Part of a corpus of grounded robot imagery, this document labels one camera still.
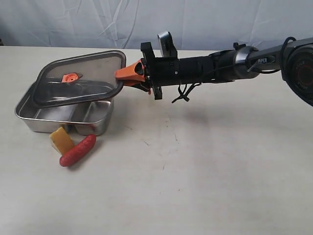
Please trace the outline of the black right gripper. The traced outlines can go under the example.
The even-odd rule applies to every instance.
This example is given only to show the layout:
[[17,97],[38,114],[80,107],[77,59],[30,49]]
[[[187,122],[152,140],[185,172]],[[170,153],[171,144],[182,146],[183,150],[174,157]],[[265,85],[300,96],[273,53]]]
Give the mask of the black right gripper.
[[124,86],[132,87],[151,94],[154,92],[155,100],[162,99],[163,86],[181,86],[188,84],[189,88],[178,88],[177,100],[188,100],[189,93],[202,83],[207,83],[213,78],[214,60],[210,56],[188,58],[155,57],[150,42],[142,43],[140,50],[143,54],[141,62],[115,71],[117,80],[124,80]]

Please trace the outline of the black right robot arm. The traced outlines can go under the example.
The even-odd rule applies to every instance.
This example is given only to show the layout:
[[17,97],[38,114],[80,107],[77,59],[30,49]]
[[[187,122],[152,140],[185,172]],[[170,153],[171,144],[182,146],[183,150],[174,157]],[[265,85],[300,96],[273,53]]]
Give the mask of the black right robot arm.
[[155,56],[150,43],[142,43],[143,57],[117,70],[115,78],[125,86],[153,93],[156,100],[162,99],[162,87],[177,85],[179,95],[174,101],[189,101],[191,91],[205,83],[229,83],[280,72],[299,98],[313,104],[312,38],[288,37],[282,45],[264,50],[235,42],[233,49],[188,58],[178,58],[169,33],[158,40],[161,57]]

